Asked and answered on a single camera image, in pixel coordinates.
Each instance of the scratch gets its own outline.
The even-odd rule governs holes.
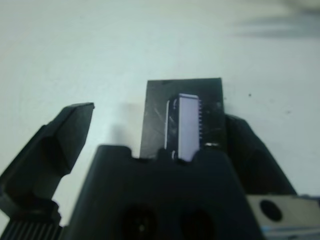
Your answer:
[[[155,107],[154,108],[155,113],[158,115],[159,119],[161,120],[161,122],[165,122],[164,118],[161,116],[160,112],[158,111],[158,109]]]

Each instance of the white table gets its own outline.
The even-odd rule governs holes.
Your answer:
[[[211,77],[295,189],[320,194],[320,17],[277,0],[1,0],[0,169],[64,106],[94,102],[53,198],[66,224],[98,145],[139,155],[147,80]]]

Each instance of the hole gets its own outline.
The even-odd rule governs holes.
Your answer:
[[[150,240],[157,229],[156,216],[145,205],[135,205],[127,210],[122,219],[125,240]]]
[[[260,208],[264,215],[266,215],[270,220],[274,222],[279,222],[282,220],[282,213],[280,209],[270,200],[262,200],[260,202]]]
[[[214,239],[215,229],[211,217],[201,209],[182,214],[180,226],[186,240]]]

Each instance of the white background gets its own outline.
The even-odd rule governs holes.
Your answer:
[[[212,77],[295,189],[320,194],[320,16],[278,0],[0,0],[0,170],[64,106],[94,102],[54,195],[66,224],[98,145],[139,155],[147,80]]]

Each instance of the black card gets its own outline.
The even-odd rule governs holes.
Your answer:
[[[221,78],[148,81],[141,158],[165,148],[190,162],[201,148],[226,151],[226,139]]]

